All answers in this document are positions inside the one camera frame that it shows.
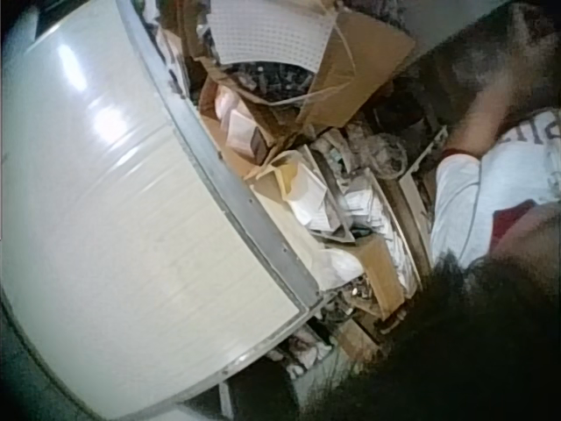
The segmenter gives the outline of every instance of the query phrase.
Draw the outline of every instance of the paper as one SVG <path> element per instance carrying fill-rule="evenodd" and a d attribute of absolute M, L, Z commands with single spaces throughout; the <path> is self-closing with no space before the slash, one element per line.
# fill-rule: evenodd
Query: paper
<path fill-rule="evenodd" d="M 256 129 L 257 124 L 255 121 L 237 110 L 231 110 L 226 146 L 241 144 L 251 149 L 249 146 L 252 143 L 253 134 Z"/>
<path fill-rule="evenodd" d="M 317 73 L 337 15 L 269 0 L 212 0 L 207 16 L 221 64 L 288 63 Z"/>
<path fill-rule="evenodd" d="M 318 212 L 312 217 L 309 224 L 306 225 L 310 230 L 329 233 L 333 233 L 339 226 L 341 226 L 341 222 L 337 213 L 327 201 L 323 202 Z"/>
<path fill-rule="evenodd" d="M 312 263 L 312 273 L 321 290 L 340 288 L 365 273 L 360 260 L 337 248 L 319 251 Z"/>
<path fill-rule="evenodd" d="M 373 204 L 372 189 L 350 191 L 344 195 L 347 209 L 354 217 L 370 216 Z"/>
<path fill-rule="evenodd" d="M 302 225 L 308 225 L 323 206 L 327 187 L 303 163 L 287 188 L 287 203 Z"/>

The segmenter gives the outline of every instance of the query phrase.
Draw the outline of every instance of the cardboard box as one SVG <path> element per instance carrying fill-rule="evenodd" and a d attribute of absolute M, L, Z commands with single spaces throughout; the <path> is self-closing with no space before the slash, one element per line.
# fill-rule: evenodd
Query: cardboard box
<path fill-rule="evenodd" d="M 397 278 L 386 241 L 372 235 L 357 241 L 356 246 L 337 246 L 359 259 L 380 307 L 380 318 L 386 320 L 405 303 L 403 288 Z"/>
<path fill-rule="evenodd" d="M 380 353 L 380 346 L 353 319 L 340 325 L 334 332 L 335 339 L 348 355 L 349 360 L 358 364 L 367 364 L 375 360 Z"/>
<path fill-rule="evenodd" d="M 220 121 L 215 111 L 217 89 L 218 84 L 210 78 L 207 78 L 202 86 L 201 96 L 199 98 L 201 120 L 209 131 L 210 137 L 214 140 L 218 150 L 222 153 L 224 161 L 226 161 L 230 168 L 242 179 L 250 178 L 259 172 L 259 167 L 226 146 L 226 132 L 221 129 Z M 292 145 L 296 132 L 294 127 L 290 128 L 280 125 L 277 118 L 269 110 L 269 107 L 255 103 L 247 103 L 246 101 L 244 101 L 244 103 L 257 123 L 266 144 L 271 147 L 263 163 L 263 165 L 266 165 L 276 155 Z"/>
<path fill-rule="evenodd" d="M 215 82 L 236 90 L 255 104 L 266 105 L 251 92 L 242 90 L 212 59 L 204 56 L 196 35 L 196 17 L 200 11 L 196 0 L 183 0 L 183 33 L 191 57 L 202 63 Z M 307 124 L 343 127 L 391 79 L 415 45 L 406 33 L 354 11 L 340 12 L 337 28 L 331 34 L 310 88 L 309 93 L 316 96 L 306 101 L 294 118 L 297 130 Z"/>

